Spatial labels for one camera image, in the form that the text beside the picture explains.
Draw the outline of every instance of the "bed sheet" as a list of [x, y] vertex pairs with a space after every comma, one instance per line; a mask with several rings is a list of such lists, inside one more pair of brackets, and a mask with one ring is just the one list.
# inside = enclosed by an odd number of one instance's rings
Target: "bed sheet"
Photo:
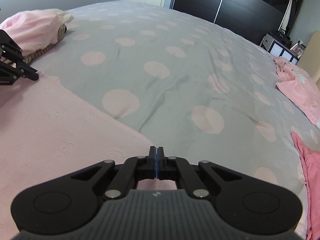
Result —
[[307, 197], [291, 131], [320, 133], [274, 88], [270, 55], [205, 20], [123, 1], [70, 10], [65, 39], [32, 66], [142, 133], [165, 154], [207, 159]]

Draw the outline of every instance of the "pink towel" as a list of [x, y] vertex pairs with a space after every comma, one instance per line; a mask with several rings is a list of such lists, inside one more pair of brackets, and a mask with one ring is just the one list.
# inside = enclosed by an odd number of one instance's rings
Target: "pink towel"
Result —
[[273, 60], [281, 80], [276, 86], [320, 129], [320, 91], [316, 83], [307, 72], [287, 59], [277, 57]]
[[[17, 232], [10, 205], [27, 187], [105, 159], [148, 155], [152, 143], [81, 100], [56, 78], [0, 86], [0, 240]], [[139, 188], [174, 188], [149, 180]]]
[[58, 30], [63, 24], [63, 16], [51, 11], [19, 12], [0, 24], [0, 29], [22, 48], [23, 56], [58, 42]]
[[301, 158], [308, 193], [307, 240], [320, 239], [320, 151], [309, 149], [300, 137], [291, 132]]

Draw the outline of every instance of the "pink cloth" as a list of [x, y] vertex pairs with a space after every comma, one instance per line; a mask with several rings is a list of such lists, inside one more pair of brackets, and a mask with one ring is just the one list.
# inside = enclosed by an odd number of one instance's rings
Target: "pink cloth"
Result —
[[27, 56], [50, 44], [58, 42], [58, 30], [63, 24], [63, 17], [48, 11], [19, 12], [0, 24], [0, 29], [22, 48], [22, 55]]
[[320, 91], [316, 83], [307, 72], [287, 59], [277, 57], [273, 60], [281, 80], [276, 86], [320, 129]]
[[[148, 155], [153, 145], [41, 73], [37, 82], [0, 86], [0, 116], [0, 240], [18, 233], [10, 205], [22, 190], [105, 159]], [[139, 188], [175, 184], [149, 180]]]
[[320, 239], [320, 151], [309, 149], [300, 137], [291, 132], [301, 158], [308, 193], [307, 240]]

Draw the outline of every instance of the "framed photo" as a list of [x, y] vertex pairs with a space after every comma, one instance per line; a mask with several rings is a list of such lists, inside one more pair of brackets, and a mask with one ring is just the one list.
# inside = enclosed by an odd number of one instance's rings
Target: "framed photo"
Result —
[[296, 43], [290, 50], [292, 50], [298, 58], [301, 58], [304, 50], [306, 49], [306, 46]]

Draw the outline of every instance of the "beige headboard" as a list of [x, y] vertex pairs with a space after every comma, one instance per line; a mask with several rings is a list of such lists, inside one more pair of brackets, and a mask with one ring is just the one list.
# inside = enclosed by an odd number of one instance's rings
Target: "beige headboard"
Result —
[[320, 32], [315, 31], [302, 54], [298, 66], [304, 69], [320, 89]]

